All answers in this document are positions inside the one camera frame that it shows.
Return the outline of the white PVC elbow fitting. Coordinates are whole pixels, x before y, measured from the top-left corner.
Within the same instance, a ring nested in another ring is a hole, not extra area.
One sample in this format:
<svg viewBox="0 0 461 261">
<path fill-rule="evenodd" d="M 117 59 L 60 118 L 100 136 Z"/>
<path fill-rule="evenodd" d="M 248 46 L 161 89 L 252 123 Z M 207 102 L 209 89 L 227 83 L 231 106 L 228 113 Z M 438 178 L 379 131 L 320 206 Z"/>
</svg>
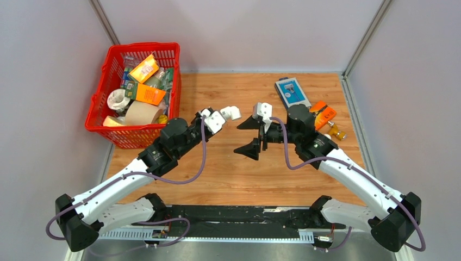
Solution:
<svg viewBox="0 0 461 261">
<path fill-rule="evenodd" d="M 238 120 L 242 117 L 240 109 L 237 106 L 227 106 L 224 107 L 220 110 L 220 114 L 226 119 L 226 120 Z"/>
</svg>

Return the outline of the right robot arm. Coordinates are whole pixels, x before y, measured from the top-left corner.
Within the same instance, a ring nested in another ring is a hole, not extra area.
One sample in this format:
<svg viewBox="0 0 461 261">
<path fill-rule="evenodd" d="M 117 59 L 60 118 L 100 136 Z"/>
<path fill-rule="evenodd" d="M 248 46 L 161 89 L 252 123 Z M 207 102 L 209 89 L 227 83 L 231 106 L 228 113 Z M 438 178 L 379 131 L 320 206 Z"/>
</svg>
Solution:
<svg viewBox="0 0 461 261">
<path fill-rule="evenodd" d="M 356 164 L 328 135 L 315 128 L 316 113 L 305 105 L 287 109 L 286 120 L 274 117 L 268 103 L 258 103 L 253 114 L 239 129 L 255 129 L 258 135 L 235 153 L 258 160 L 270 143 L 293 144 L 302 166 L 328 174 L 363 201 L 362 206 L 340 202 L 330 196 L 319 197 L 311 206 L 310 220 L 316 227 L 338 223 L 369 232 L 385 249 L 398 252 L 408 246 L 408 239 L 417 234 L 422 252 L 426 248 L 420 229 L 421 198 L 401 193 L 387 186 Z"/>
</svg>

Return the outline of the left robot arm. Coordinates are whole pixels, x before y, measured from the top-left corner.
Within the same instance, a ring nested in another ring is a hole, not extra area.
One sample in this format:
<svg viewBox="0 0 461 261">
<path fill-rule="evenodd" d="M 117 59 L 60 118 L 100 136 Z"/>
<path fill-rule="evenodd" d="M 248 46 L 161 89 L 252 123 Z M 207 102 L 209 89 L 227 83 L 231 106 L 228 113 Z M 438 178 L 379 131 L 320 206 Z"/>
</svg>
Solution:
<svg viewBox="0 0 461 261">
<path fill-rule="evenodd" d="M 123 170 L 98 186 L 71 197 L 63 194 L 55 201 L 53 218 L 62 237 L 54 236 L 48 223 L 46 233 L 55 240 L 67 242 L 72 252 L 92 245 L 100 235 L 132 223 L 157 226 L 166 219 L 166 210 L 157 195 L 146 195 L 130 204 L 119 204 L 131 192 L 153 181 L 183 185 L 195 181 L 203 172 L 206 143 L 227 122 L 212 108 L 198 112 L 191 123 L 177 117 L 170 120 L 154 142 L 141 151 Z M 181 157 L 198 144 L 202 145 L 202 162 L 198 173 L 185 181 L 174 181 L 164 175 L 178 166 Z"/>
</svg>

